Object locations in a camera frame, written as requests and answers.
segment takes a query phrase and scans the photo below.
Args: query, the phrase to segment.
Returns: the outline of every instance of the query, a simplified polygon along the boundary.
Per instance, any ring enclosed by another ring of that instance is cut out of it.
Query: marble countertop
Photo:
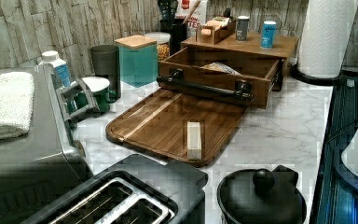
[[[111,143],[105,137],[105,127],[111,120],[157,89],[156,82],[141,88],[122,83],[122,96],[111,104],[109,112],[77,124],[74,138],[85,147],[86,160],[95,175],[134,153],[162,164],[167,162]],[[309,222],[331,94],[332,87],[312,86],[289,77],[282,91],[270,93],[267,109],[250,110],[213,164],[200,168],[209,176],[204,187],[205,223],[221,223],[216,193],[226,175],[241,169],[273,170],[278,165],[298,172],[296,187],[307,202],[305,223]]]

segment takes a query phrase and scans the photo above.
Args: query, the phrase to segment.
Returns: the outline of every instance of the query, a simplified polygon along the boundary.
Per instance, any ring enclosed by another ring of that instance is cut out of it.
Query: paper towel roll
[[[309,2],[298,57],[298,71],[309,77],[339,75],[358,0]]]

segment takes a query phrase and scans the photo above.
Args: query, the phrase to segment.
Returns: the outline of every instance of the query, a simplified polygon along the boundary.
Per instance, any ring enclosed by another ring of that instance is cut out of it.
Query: towel
[[[28,133],[34,101],[34,77],[12,72],[0,75],[0,139]]]

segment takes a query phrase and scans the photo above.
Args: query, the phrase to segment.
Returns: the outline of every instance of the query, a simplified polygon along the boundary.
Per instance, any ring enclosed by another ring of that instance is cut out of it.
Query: wooden cutting board
[[[159,89],[112,120],[106,136],[115,143],[201,167],[211,163],[229,143],[247,110],[243,105]],[[187,158],[188,121],[200,123],[201,160]]]

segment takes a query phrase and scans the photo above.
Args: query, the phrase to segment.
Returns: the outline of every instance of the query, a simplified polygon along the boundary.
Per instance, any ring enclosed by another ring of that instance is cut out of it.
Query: stovetop
[[[342,74],[333,90],[310,223],[358,223],[358,193],[333,164],[334,152],[345,148],[358,128],[358,71]]]

